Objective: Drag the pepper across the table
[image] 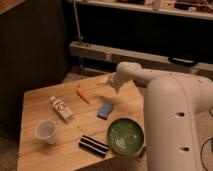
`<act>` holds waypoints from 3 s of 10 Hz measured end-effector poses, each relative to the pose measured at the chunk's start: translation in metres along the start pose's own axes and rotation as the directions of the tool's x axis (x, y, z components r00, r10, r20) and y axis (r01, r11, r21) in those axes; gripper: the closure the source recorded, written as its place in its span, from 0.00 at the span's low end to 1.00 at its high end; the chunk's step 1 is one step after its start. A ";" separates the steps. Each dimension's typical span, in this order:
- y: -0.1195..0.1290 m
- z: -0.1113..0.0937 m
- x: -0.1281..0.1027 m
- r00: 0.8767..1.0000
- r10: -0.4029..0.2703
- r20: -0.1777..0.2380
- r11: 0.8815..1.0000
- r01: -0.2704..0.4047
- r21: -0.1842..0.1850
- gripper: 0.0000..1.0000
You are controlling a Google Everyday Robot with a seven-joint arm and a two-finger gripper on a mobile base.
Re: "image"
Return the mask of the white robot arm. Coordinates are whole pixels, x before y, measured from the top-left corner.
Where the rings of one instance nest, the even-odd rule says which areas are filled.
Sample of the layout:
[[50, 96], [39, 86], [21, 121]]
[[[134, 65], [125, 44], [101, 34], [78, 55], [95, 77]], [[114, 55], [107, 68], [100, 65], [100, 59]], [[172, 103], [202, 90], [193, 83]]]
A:
[[118, 90], [129, 80], [146, 85], [143, 109], [148, 171], [202, 171], [195, 115], [213, 107], [213, 81], [121, 62], [107, 83]]

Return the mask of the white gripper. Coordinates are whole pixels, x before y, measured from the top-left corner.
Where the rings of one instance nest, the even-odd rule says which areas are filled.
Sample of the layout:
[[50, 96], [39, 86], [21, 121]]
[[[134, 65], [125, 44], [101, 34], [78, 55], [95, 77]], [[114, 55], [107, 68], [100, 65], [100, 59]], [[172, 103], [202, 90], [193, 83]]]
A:
[[114, 89], [116, 94], [119, 93], [120, 88], [125, 82], [126, 79], [122, 75], [117, 74], [116, 72], [112, 73], [107, 79], [107, 84]]

